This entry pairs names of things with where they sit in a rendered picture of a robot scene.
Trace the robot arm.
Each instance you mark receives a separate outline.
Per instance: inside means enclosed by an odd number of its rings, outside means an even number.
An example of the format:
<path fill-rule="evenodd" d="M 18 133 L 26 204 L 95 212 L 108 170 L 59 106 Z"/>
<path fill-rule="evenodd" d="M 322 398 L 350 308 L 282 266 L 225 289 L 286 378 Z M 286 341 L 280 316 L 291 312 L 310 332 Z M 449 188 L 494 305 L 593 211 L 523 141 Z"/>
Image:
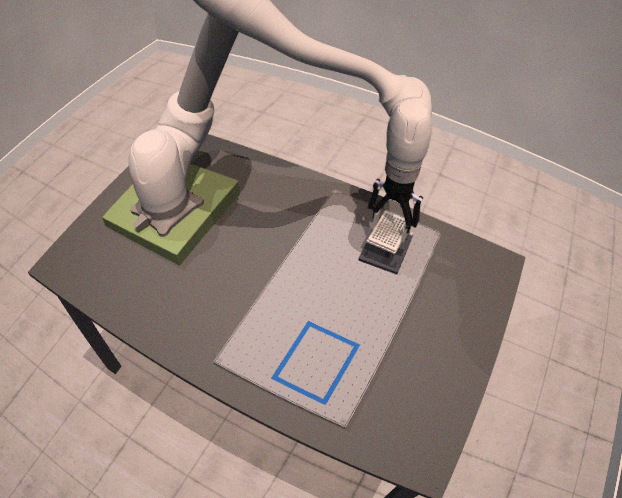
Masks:
<path fill-rule="evenodd" d="M 129 153 L 139 199 L 131 207 L 139 216 L 133 223 L 137 231 L 150 225 L 165 237 L 204 204 L 202 197 L 187 191 L 185 179 L 212 126 L 211 97 L 239 32 L 299 62 L 370 83 L 388 116 L 392 114 L 385 173 L 400 184 L 416 181 L 432 133 L 431 95 L 421 80 L 394 75 L 368 59 L 308 37 L 270 0 L 193 1 L 207 15 L 180 91 L 169 98 L 156 130 L 141 134 Z"/>

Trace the blue tape outline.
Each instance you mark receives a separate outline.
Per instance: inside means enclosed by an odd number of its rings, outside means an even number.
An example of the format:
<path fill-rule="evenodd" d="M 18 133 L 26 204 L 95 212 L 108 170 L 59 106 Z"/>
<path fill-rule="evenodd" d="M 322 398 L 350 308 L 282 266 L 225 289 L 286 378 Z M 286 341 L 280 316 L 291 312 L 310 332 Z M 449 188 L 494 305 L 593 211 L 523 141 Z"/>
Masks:
<path fill-rule="evenodd" d="M 293 352 L 295 351 L 295 349 L 299 345 L 300 341 L 302 340 L 302 338 L 306 334 L 306 332 L 309 329 L 309 327 L 315 328 L 315 329 L 317 329 L 317 330 L 319 330 L 319 331 L 321 331 L 321 332 L 323 332 L 325 334 L 328 334 L 328 335 L 330 335 L 330 336 L 332 336 L 332 337 L 334 337 L 334 338 L 336 338 L 338 340 L 341 340 L 341 341 L 343 341 L 343 342 L 345 342 L 345 343 L 347 343 L 349 345 L 354 346 L 352 351 L 350 352 L 348 358 L 346 359 L 344 365 L 342 366 L 341 370 L 339 371 L 337 377 L 335 378 L 334 382 L 332 383 L 331 387 L 329 388 L 327 394 L 325 395 L 324 399 L 322 399 L 322 398 L 320 398 L 320 397 L 318 397 L 318 396 L 316 396 L 316 395 L 314 395 L 314 394 L 312 394 L 312 393 L 310 393 L 310 392 L 308 392 L 308 391 L 306 391 L 306 390 L 304 390 L 302 388 L 299 388 L 299 387 L 297 387 L 297 386 L 295 386 L 295 385 L 293 385 L 293 384 L 291 384 L 291 383 L 289 383 L 289 382 L 287 382 L 287 381 L 285 381 L 285 380 L 283 380 L 283 379 L 278 377 L 279 374 L 281 373 L 282 369 L 284 368 L 284 366 L 286 365 L 286 363 L 288 362 L 288 360 L 292 356 Z M 360 346 L 360 344 L 358 344 L 358 343 L 355 343 L 355 342 L 353 342 L 353 341 L 351 341 L 351 340 L 349 340 L 347 338 L 344 338 L 344 337 L 342 337 L 342 336 L 340 336 L 340 335 L 338 335 L 336 333 L 333 333 L 333 332 L 331 332 L 331 331 L 329 331 L 329 330 L 327 330 L 327 329 L 325 329 L 323 327 L 320 327 L 320 326 L 318 326 L 318 325 L 308 321 L 306 323 L 306 325 L 304 326 L 303 330 L 301 331 L 301 333 L 299 334 L 299 336 L 297 337 L 297 339 L 295 340 L 295 342 L 293 343 L 292 347 L 290 348 L 290 350 L 288 351 L 288 353 L 286 354 L 286 356 L 282 360 L 281 364 L 279 365 L 279 367 L 277 368 L 277 370 L 275 371 L 275 373 L 271 377 L 271 379 L 273 379 L 273 380 L 275 380 L 275 381 L 277 381 L 277 382 L 279 382 L 279 383 L 281 383 L 281 384 L 283 384 L 283 385 L 285 385 L 285 386 L 287 386 L 287 387 L 289 387 L 289 388 L 291 388 L 291 389 L 293 389 L 293 390 L 295 390 L 295 391 L 297 391 L 297 392 L 299 392 L 299 393 L 301 393 L 301 394 L 303 394 L 303 395 L 305 395 L 305 396 L 307 396 L 307 397 L 309 397 L 309 398 L 311 398 L 313 400 L 316 400 L 316 401 L 326 405 L 326 403 L 328 402 L 328 400 L 331 397 L 332 393 L 334 392 L 336 386 L 338 385 L 339 381 L 341 380 L 343 374 L 345 373 L 347 367 L 349 366 L 351 360 L 353 359 L 355 353 L 357 352 L 359 346 Z"/>

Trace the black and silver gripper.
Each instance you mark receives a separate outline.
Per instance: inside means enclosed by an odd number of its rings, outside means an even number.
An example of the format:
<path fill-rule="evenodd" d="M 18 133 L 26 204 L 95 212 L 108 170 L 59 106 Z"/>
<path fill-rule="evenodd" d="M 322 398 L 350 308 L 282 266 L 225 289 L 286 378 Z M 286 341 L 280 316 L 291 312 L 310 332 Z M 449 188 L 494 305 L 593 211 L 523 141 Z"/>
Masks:
<path fill-rule="evenodd" d="M 387 175 L 386 175 L 386 181 L 385 182 L 381 182 L 380 179 L 376 179 L 376 181 L 373 184 L 373 193 L 372 193 L 372 196 L 371 196 L 369 204 L 368 204 L 368 209 L 372 209 L 373 210 L 373 219 L 374 220 L 373 220 L 372 229 L 374 229 L 376 227 L 376 225 L 377 225 L 377 223 L 379 221 L 379 216 L 380 216 L 380 211 L 379 210 L 381 210 L 381 208 L 384 206 L 384 204 L 389 199 L 394 200 L 394 201 L 400 203 L 400 206 L 401 206 L 401 208 L 403 210 L 403 215 L 404 215 L 404 219 L 405 219 L 406 225 L 405 225 L 405 228 L 404 228 L 404 232 L 403 232 L 403 236 L 402 236 L 401 242 L 404 242 L 406 237 L 407 237 L 407 234 L 409 233 L 409 231 L 411 229 L 410 226 L 413 226 L 414 228 L 416 228 L 418 223 L 419 223 L 420 205 L 421 205 L 421 202 L 423 200 L 423 197 L 422 196 L 418 197 L 418 196 L 416 196 L 414 194 L 413 188 L 414 188 L 415 182 L 410 183 L 410 184 L 400 184 L 400 183 L 397 183 L 397 182 L 391 180 Z M 378 193 L 380 191 L 379 189 L 381 189 L 382 187 L 384 188 L 384 190 L 386 192 L 386 197 L 384 196 L 378 204 L 375 204 L 375 201 L 377 199 Z M 413 218 L 412 218 L 411 209 L 410 209 L 410 205 L 409 205 L 409 200 L 410 199 L 413 199 L 413 204 L 414 204 Z M 413 220 L 413 222 L 412 222 L 412 220 Z"/>

